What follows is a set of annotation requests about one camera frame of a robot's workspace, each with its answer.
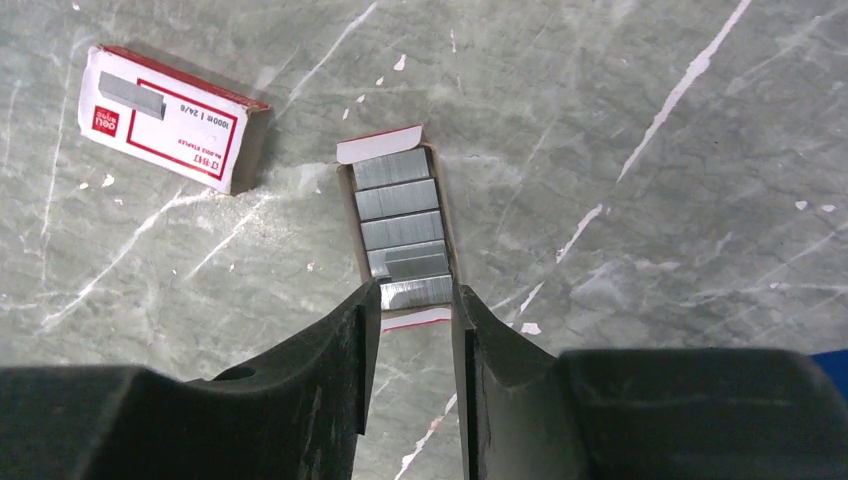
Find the grey staple strip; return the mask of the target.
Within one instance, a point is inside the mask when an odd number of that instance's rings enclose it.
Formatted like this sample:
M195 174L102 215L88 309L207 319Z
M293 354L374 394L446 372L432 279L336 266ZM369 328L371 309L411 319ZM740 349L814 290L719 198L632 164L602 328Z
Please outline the grey staple strip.
M419 248L387 253L385 266L393 281L429 278L450 273L444 251Z

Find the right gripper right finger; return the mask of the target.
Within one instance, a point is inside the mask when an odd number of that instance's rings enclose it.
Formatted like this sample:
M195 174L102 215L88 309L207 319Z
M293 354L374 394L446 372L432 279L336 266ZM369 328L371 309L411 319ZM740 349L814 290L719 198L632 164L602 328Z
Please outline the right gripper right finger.
M779 349L551 355L455 285L452 346L468 479L843 479L847 403Z

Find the staple box tray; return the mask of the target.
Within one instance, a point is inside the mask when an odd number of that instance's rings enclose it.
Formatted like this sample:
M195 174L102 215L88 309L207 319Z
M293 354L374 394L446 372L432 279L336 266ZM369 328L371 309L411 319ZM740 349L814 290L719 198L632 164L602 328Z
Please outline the staple box tray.
M445 174L423 125L342 140L335 157L359 274L380 289L383 330L450 321L461 274ZM393 281L386 254L419 248L444 251L450 273Z

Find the red white staple box sleeve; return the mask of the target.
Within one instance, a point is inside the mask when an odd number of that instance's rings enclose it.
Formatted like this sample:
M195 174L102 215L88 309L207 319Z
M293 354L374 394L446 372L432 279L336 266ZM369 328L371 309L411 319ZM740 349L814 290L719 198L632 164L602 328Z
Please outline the red white staple box sleeve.
M219 193L254 188L271 116L266 103L124 46L88 50L82 136Z

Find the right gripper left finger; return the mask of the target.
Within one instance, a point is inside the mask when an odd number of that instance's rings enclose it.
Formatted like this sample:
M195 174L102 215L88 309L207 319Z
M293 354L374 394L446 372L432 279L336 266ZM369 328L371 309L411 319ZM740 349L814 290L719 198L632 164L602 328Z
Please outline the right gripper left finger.
M210 380L139 365L1 371L5 479L348 479L364 433L380 289Z

